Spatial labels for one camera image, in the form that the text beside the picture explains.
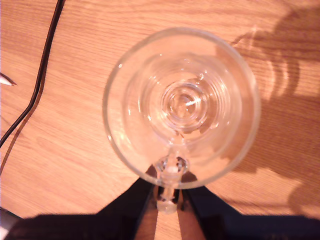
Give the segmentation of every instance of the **wine glass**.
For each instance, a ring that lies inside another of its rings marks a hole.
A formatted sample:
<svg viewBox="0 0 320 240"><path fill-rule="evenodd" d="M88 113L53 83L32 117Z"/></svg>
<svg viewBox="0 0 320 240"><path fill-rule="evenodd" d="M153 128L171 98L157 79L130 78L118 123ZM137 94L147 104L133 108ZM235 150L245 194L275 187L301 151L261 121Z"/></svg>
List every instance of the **wine glass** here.
<svg viewBox="0 0 320 240"><path fill-rule="evenodd" d="M103 96L114 151L141 178L164 187L164 209L174 189L203 186L243 159L260 111L243 58L217 36L191 28L163 30L132 47ZM146 172L150 166L155 173Z"/></svg>

